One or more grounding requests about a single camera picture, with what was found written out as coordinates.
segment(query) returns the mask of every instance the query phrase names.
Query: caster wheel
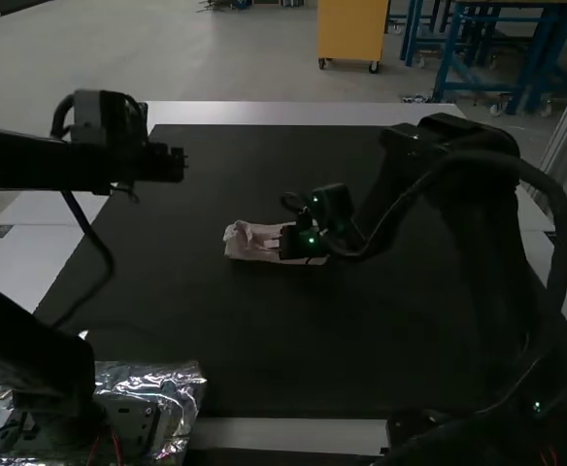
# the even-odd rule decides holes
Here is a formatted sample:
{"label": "caster wheel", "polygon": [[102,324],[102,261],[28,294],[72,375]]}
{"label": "caster wheel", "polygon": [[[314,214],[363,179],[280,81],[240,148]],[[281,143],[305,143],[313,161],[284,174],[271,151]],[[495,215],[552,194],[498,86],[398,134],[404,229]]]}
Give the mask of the caster wheel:
{"label": "caster wheel", "polygon": [[504,113],[504,107],[499,104],[493,104],[489,107],[488,112],[492,117],[500,117]]}
{"label": "caster wheel", "polygon": [[539,115],[542,118],[546,118],[546,117],[550,117],[552,113],[553,113],[553,106],[551,105],[551,102],[546,102],[543,108],[541,109],[541,111],[539,112]]}
{"label": "caster wheel", "polygon": [[426,67],[426,59],[422,55],[418,55],[416,58],[416,66],[421,70]]}

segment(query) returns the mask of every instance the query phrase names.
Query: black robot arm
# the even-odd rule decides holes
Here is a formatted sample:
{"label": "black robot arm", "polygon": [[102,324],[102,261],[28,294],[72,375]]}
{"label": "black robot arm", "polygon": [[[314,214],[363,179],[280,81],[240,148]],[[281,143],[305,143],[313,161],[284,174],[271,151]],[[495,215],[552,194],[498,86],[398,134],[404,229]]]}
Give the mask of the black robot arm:
{"label": "black robot arm", "polygon": [[[398,124],[382,133],[381,144],[384,165],[356,212],[343,184],[283,197],[297,221],[282,231],[280,257],[363,261],[383,253],[392,247],[408,209],[423,196],[454,238],[489,393],[501,399],[552,348],[553,316],[561,313],[567,287],[566,194],[520,160],[509,134],[463,118],[438,114],[419,125]],[[519,179],[548,195],[561,237],[542,303],[518,227]]]}
{"label": "black robot arm", "polygon": [[[78,90],[57,108],[52,138],[0,130],[0,189],[109,194],[112,183],[180,182],[183,150],[151,143],[148,107],[132,102],[117,92]],[[64,127],[72,108],[74,123]]]}
{"label": "black robot arm", "polygon": [[[64,126],[71,110],[74,122]],[[135,182],[183,179],[183,150],[150,142],[147,114],[147,105],[128,95],[77,90],[57,107],[50,138],[0,130],[0,189],[61,191],[108,259],[71,191],[109,194],[117,184],[131,189]],[[0,431],[0,454],[74,457],[109,422],[108,409],[92,399],[89,343],[57,329],[75,309],[48,326],[0,293],[0,385],[13,390],[15,407]]]}

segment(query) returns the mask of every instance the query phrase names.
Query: red wire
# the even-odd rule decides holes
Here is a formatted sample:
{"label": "red wire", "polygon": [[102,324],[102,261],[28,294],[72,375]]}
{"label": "red wire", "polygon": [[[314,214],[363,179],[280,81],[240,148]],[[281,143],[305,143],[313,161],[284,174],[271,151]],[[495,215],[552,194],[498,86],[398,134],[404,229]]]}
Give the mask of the red wire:
{"label": "red wire", "polygon": [[553,466],[557,466],[557,453],[555,452],[555,449],[553,447],[550,447],[549,451],[551,452],[551,457],[553,458]]}
{"label": "red wire", "polygon": [[91,465],[91,460],[93,459],[93,454],[96,452],[96,449],[98,448],[98,441],[100,441],[100,434],[98,434],[98,436],[96,437],[96,440],[94,440],[93,445],[91,446],[91,450],[89,451],[89,458],[87,459],[87,465],[86,466]]}
{"label": "red wire", "polygon": [[117,466],[122,466],[123,459],[121,457],[121,448],[119,446],[119,438],[117,437],[116,433],[111,430],[111,438],[113,439],[113,444],[116,446],[116,458],[117,458]]}

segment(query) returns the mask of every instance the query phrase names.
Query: blue metal rack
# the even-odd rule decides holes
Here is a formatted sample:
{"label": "blue metal rack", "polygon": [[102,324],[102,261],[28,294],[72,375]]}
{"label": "blue metal rack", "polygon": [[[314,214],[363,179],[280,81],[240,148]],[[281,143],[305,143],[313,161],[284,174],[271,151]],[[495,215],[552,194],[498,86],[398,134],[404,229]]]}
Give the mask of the blue metal rack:
{"label": "blue metal rack", "polygon": [[[540,106],[542,94],[549,91],[567,91],[567,73],[557,66],[557,58],[567,38],[566,3],[520,3],[496,1],[454,0],[454,12],[450,13],[452,0],[447,0],[439,29],[445,29],[451,17],[451,27],[446,37],[432,34],[430,28],[421,23],[423,0],[411,0],[407,27],[400,52],[406,66],[413,64],[418,50],[439,49],[443,60],[433,91],[433,101],[440,102],[448,90],[500,92],[510,94],[507,114],[514,114],[529,90],[525,105],[527,112]],[[542,9],[540,17],[501,17],[502,9]],[[498,22],[537,23],[533,37],[507,37],[497,30]],[[484,66],[490,51],[497,47],[512,47],[526,52],[524,64],[515,83],[484,83],[473,71],[475,63]],[[463,52],[462,59],[457,56]],[[462,82],[448,82],[448,71],[453,69]]]}
{"label": "blue metal rack", "polygon": [[[427,20],[425,23],[431,31],[435,30],[435,24],[437,23],[437,16],[439,15],[439,7],[441,5],[441,0],[434,0],[434,4],[432,6],[432,13],[430,15],[421,15],[419,19]],[[388,27],[390,24],[399,24],[397,21],[398,19],[404,19],[404,23],[407,22],[409,15],[403,14],[391,14],[391,2],[387,4],[387,18],[385,22],[385,33],[388,31]]]}

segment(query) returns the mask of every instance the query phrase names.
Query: black cable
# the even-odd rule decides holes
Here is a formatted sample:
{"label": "black cable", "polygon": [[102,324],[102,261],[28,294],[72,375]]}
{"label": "black cable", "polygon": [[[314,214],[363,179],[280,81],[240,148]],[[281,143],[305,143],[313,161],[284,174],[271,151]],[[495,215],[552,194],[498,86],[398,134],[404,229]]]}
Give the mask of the black cable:
{"label": "black cable", "polygon": [[70,127],[64,127],[66,116],[70,109],[74,107],[74,94],[67,95],[63,98],[52,115],[52,124],[50,126],[50,135],[56,139],[63,139],[70,131]]}
{"label": "black cable", "polygon": [[74,194],[70,191],[61,191],[61,195],[66,201],[66,204],[68,204],[70,211],[77,220],[77,223],[79,224],[79,227],[83,231],[86,238],[102,255],[107,270],[105,274],[84,295],[82,295],[79,299],[77,299],[77,301],[75,301],[75,303],[70,307],[70,309],[68,309],[65,314],[63,314],[52,324],[52,328],[60,328],[65,325],[68,320],[74,317],[79,308],[90,301],[96,294],[98,294],[98,292],[100,292],[100,290],[108,282],[110,282],[116,274],[116,261],[114,260],[111,250],[107,248],[107,245],[104,244],[95,230],[91,227],[91,224],[87,220],[87,217],[85,216],[83,209],[79,205],[79,202],[74,197]]}
{"label": "black cable", "polygon": [[401,216],[396,214],[409,209],[423,191],[443,176],[448,167],[456,164],[484,166],[502,170],[538,188],[548,197],[556,233],[555,248],[551,256],[551,266],[547,278],[547,305],[549,306],[550,315],[543,320],[537,341],[532,342],[530,348],[517,362],[517,369],[515,370],[517,377],[515,380],[507,384],[507,388],[503,390],[504,394],[499,397],[498,401],[474,412],[474,414],[481,415],[491,413],[505,404],[538,362],[553,347],[553,335],[555,333],[553,318],[561,314],[567,290],[567,196],[562,186],[545,173],[517,157],[486,150],[454,152],[439,161],[432,169],[421,176],[391,205],[361,250],[355,251],[342,248],[329,237],[328,232],[321,239],[336,256],[352,259],[365,257],[371,250],[376,238],[381,236],[380,233],[383,228],[397,226],[390,225],[389,220],[397,218],[399,221]]}
{"label": "black cable", "polygon": [[[17,442],[18,437],[20,437],[20,434],[24,430],[24,423],[26,422],[26,420],[27,420],[27,413],[22,413],[20,415],[20,420],[18,421],[17,432],[14,436],[14,439],[10,442],[9,446],[6,449],[11,449],[14,446],[14,444]],[[6,430],[13,429],[14,427],[15,426],[12,423],[5,424],[0,427],[0,434],[5,432]]]}

